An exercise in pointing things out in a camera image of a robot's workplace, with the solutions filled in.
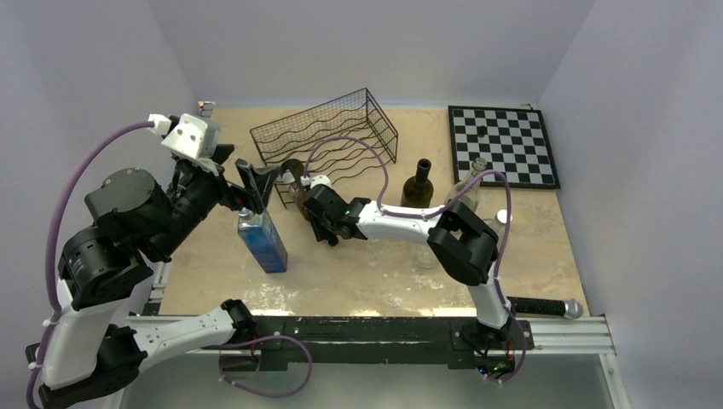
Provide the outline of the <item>green wine bottle gold label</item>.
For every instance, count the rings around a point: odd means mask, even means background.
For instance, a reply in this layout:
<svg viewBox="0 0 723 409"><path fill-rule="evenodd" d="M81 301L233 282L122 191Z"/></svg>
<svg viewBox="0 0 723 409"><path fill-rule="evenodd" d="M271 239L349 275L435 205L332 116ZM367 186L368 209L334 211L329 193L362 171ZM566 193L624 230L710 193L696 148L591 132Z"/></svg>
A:
<svg viewBox="0 0 723 409"><path fill-rule="evenodd" d="M290 158L281 164L282 184L288 187L288 192L303 219L310 221L309 214L304 208L305 188L301 181L304 172L304 164L296 159Z"/></svg>

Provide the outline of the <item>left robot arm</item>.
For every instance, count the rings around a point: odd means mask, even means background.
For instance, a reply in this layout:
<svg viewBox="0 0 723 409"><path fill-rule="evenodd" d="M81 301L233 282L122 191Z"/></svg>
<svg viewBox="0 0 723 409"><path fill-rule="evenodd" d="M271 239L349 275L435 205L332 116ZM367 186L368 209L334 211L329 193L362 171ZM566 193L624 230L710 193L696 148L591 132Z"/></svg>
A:
<svg viewBox="0 0 723 409"><path fill-rule="evenodd" d="M266 208L279 168L239 159L241 184L232 183L223 162L233 150L223 144L200 164L175 155L168 187L146 170L126 168L86 195L93 222L50 263L61 308L42 340L26 349L29 407L68 408L113 394L173 356L224 344L242 349L252 342L257 322L237 299L149 335L112 322L134 288L151 277L152 264L169 262L215 207Z"/></svg>

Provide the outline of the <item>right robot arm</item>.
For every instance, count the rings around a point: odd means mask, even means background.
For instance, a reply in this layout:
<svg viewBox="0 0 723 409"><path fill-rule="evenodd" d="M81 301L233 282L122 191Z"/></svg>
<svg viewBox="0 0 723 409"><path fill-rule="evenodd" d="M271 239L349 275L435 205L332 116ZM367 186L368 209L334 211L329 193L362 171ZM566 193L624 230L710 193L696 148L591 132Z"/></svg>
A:
<svg viewBox="0 0 723 409"><path fill-rule="evenodd" d="M367 198L350 202L318 185L304 208L320 240L389 239L426 245L455 281L466 285L476 308L481 340L498 347L512 335L512 306L499 282L499 236L466 204L429 209L382 206Z"/></svg>

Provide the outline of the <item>dark brown wine bottle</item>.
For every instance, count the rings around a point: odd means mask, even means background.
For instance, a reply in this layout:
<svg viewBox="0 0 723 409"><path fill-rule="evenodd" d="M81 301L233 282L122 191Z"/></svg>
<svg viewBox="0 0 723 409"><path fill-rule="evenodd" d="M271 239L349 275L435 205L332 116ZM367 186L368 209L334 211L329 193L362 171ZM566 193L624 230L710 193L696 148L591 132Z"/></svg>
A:
<svg viewBox="0 0 723 409"><path fill-rule="evenodd" d="M417 209L429 208L434 193L433 183L429 179L431 161L421 158L416 172L403 184L400 206Z"/></svg>

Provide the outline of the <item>blue square glass bottle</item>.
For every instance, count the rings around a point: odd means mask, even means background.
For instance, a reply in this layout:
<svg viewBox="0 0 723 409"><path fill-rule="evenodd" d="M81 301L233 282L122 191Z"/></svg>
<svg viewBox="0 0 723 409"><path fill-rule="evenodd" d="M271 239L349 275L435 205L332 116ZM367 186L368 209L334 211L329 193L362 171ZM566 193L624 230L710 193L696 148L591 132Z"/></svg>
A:
<svg viewBox="0 0 723 409"><path fill-rule="evenodd" d="M270 214L247 208L239 212L237 233L266 274L285 273L288 253Z"/></svg>

